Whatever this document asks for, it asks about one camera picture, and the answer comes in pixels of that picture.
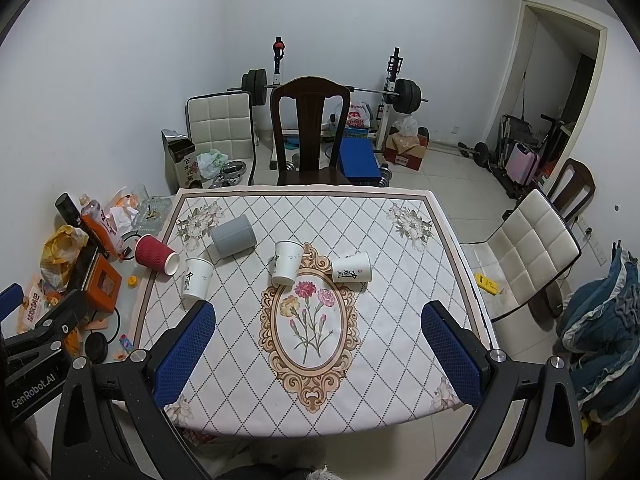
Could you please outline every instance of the plastic bottle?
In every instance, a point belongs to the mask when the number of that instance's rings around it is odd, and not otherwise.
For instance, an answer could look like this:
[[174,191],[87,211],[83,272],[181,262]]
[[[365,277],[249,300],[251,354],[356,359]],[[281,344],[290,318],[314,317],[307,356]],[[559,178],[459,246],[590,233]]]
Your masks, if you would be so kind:
[[109,219],[105,216],[104,211],[100,207],[97,200],[90,200],[87,195],[80,197],[80,205],[82,211],[80,216],[82,220],[95,233],[104,248],[114,258],[120,258],[123,250],[123,241],[115,227],[111,225]]

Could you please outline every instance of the white chair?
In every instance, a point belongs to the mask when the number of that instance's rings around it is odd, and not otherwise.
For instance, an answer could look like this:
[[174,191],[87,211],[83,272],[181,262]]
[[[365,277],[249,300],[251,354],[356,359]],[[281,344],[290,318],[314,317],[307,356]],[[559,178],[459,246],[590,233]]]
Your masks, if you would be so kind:
[[252,186],[255,173],[255,133],[250,96],[246,92],[222,92],[188,99],[187,132],[196,153],[212,148],[242,160],[247,167],[240,184]]
[[462,244],[473,272],[498,284],[481,291],[492,321],[508,316],[571,267],[582,251],[571,229],[539,190],[531,191],[485,242]]

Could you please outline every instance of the metal bolt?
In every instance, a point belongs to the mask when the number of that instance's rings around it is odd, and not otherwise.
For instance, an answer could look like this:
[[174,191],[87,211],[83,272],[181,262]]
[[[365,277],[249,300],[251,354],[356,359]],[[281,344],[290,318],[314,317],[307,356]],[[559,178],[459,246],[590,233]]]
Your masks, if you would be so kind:
[[146,350],[143,350],[142,348],[139,348],[138,350],[134,350],[129,356],[129,359],[131,359],[135,363],[140,363],[144,361],[145,358],[146,358]]
[[503,363],[507,360],[507,354],[500,349],[491,350],[489,356],[497,363]]
[[76,370],[80,370],[81,368],[84,368],[85,365],[86,365],[86,358],[85,357],[79,357],[79,358],[74,360],[73,367]]
[[553,368],[557,368],[558,370],[561,370],[562,368],[564,368],[564,361],[562,360],[562,358],[554,355],[551,358],[551,365]]

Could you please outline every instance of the red paper cup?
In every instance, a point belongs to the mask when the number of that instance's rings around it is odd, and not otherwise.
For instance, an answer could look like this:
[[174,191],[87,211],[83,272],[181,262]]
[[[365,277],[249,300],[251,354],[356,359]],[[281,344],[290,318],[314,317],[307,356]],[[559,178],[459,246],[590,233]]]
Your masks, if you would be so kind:
[[155,236],[144,235],[136,245],[136,262],[157,272],[173,276],[180,266],[180,254]]

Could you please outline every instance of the floral tablecloth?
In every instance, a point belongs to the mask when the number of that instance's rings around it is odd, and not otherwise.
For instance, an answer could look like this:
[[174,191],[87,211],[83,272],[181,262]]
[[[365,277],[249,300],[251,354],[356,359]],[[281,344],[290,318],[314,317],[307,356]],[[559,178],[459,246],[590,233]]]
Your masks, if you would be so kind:
[[[240,215],[258,245],[229,258],[209,230]],[[130,334],[150,348],[191,306],[184,261],[212,261],[216,332],[167,412],[211,434],[305,436],[404,422],[459,403],[420,330],[440,300],[487,348],[495,335],[460,245],[428,191],[369,187],[182,190],[160,238],[180,253],[173,277],[152,273]],[[271,285],[274,244],[305,253],[293,286]],[[331,258],[366,251],[370,283],[334,283]]]

